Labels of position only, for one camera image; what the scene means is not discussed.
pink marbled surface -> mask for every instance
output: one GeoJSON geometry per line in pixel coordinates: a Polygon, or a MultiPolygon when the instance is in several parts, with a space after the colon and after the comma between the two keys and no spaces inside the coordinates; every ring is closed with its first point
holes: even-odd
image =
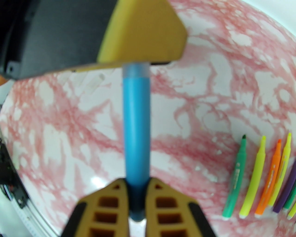
{"type": "MultiPolygon", "coordinates": [[[[189,39],[180,61],[152,68],[152,175],[196,198],[219,237],[295,236],[296,219],[285,213],[254,217],[277,140],[291,131],[296,142],[295,37],[240,1],[171,3],[189,39]],[[232,218],[223,221],[245,133],[244,181],[232,218]],[[262,182],[240,220],[261,135],[262,182]]],[[[120,69],[20,81],[1,110],[15,167],[57,233],[79,198],[125,175],[121,82],[120,69]]],[[[143,228],[132,224],[131,236],[143,236],[143,228]]]]}

green marker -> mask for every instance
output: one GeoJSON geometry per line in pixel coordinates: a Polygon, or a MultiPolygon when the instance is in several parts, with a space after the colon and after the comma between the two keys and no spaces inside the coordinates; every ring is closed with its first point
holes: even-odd
{"type": "Polygon", "coordinates": [[[242,185],[242,179],[244,176],[244,167],[246,165],[247,153],[246,153],[246,135],[243,135],[239,152],[237,153],[237,159],[235,169],[231,178],[230,192],[223,210],[222,216],[227,220],[231,217],[237,198],[239,196],[239,190],[242,185]]]}
{"type": "Polygon", "coordinates": [[[293,185],[293,188],[288,196],[288,199],[287,201],[285,202],[285,205],[284,205],[284,208],[285,209],[290,209],[293,201],[294,201],[294,198],[296,196],[296,181],[294,182],[294,185],[293,185]]]}

purple marker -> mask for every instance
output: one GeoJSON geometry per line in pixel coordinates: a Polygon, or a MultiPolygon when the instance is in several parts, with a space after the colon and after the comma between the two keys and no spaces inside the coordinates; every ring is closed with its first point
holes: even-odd
{"type": "Polygon", "coordinates": [[[286,200],[293,188],[295,180],[296,180],[296,159],[294,160],[294,164],[291,169],[290,176],[285,184],[283,192],[281,193],[276,204],[274,205],[274,209],[273,209],[274,212],[279,213],[280,210],[283,208],[283,206],[284,206],[284,204],[285,204],[285,202],[286,202],[286,200]]]}

yellow marker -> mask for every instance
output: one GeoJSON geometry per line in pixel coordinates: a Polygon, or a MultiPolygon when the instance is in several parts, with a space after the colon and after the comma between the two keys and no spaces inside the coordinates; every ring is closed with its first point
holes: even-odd
{"type": "Polygon", "coordinates": [[[295,213],[296,213],[296,203],[294,204],[291,211],[289,212],[287,219],[291,220],[293,218],[293,216],[295,215],[295,213]]]}
{"type": "Polygon", "coordinates": [[[279,191],[281,189],[281,185],[283,184],[284,177],[287,171],[290,153],[291,153],[291,133],[288,134],[287,142],[284,147],[283,154],[281,156],[281,164],[279,166],[279,172],[276,177],[276,184],[274,186],[274,191],[268,203],[269,206],[274,205],[274,203],[276,202],[276,198],[279,195],[279,191]]]}
{"type": "Polygon", "coordinates": [[[260,184],[260,179],[261,179],[261,175],[264,167],[264,161],[265,161],[265,142],[266,142],[266,137],[262,136],[261,145],[256,156],[256,161],[254,165],[251,182],[248,188],[248,192],[244,199],[244,204],[239,212],[239,217],[241,219],[244,219],[248,216],[260,184]]]}

table surface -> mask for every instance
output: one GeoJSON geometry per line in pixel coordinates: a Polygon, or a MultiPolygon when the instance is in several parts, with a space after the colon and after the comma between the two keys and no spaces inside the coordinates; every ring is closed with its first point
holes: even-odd
{"type": "MultiPolygon", "coordinates": [[[[254,217],[279,138],[296,136],[296,39],[235,0],[171,0],[189,33],[183,58],[152,67],[151,174],[197,199],[219,237],[295,236],[295,218],[254,217]],[[247,164],[232,218],[221,214],[243,134],[247,164]],[[241,220],[262,135],[266,162],[241,220]]],[[[14,84],[0,126],[35,205],[60,233],[76,201],[125,176],[121,70],[62,73],[14,84]]],[[[144,223],[131,224],[143,236],[144,223]]]]}

